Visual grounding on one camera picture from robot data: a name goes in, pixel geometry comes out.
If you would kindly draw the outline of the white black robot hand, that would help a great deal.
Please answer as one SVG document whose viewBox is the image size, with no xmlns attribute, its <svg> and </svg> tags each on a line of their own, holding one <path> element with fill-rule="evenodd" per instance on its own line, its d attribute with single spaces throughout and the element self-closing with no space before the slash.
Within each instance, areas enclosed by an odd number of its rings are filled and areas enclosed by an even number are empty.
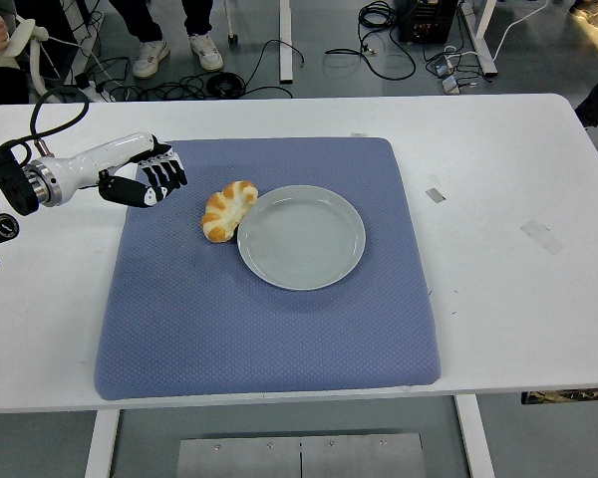
<svg viewBox="0 0 598 478">
<path fill-rule="evenodd" d="M 187 185 L 178 154 L 155 136 L 138 132 L 71 158 L 45 161 L 49 175 L 42 203 L 68 202 L 77 190 L 95 187 L 100 196 L 125 206 L 148 208 Z"/>
</svg>

